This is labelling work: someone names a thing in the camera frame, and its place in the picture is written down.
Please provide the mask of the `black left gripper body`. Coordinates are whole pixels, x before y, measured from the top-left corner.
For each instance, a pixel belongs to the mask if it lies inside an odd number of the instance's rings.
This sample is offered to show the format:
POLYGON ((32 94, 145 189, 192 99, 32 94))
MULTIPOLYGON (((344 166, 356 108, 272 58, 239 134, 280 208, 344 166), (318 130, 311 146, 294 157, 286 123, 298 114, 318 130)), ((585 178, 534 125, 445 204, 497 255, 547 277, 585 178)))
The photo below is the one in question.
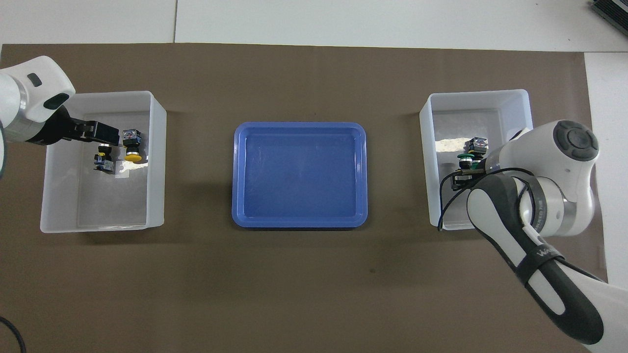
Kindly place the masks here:
POLYGON ((80 140, 81 132, 78 130, 80 123, 72 118, 64 105, 61 105, 46 120, 40 131, 32 138, 27 139, 27 143, 47 146, 59 142, 61 139, 67 141, 80 140))

